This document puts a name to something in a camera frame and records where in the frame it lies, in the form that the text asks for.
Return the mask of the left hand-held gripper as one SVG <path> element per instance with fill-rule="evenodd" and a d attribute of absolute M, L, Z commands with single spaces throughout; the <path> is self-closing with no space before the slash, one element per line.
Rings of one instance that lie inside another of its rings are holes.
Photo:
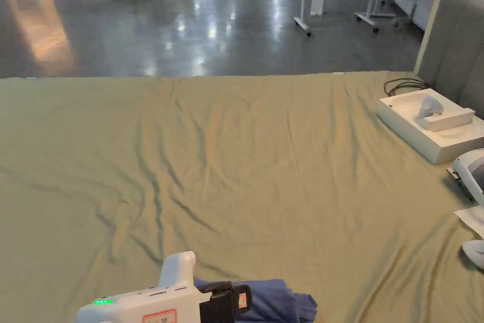
<path fill-rule="evenodd" d="M 194 285 L 193 251 L 168 256 L 158 286 L 104 297 L 79 309 L 77 323 L 234 323 L 252 306 L 251 288 L 230 281 Z"/>

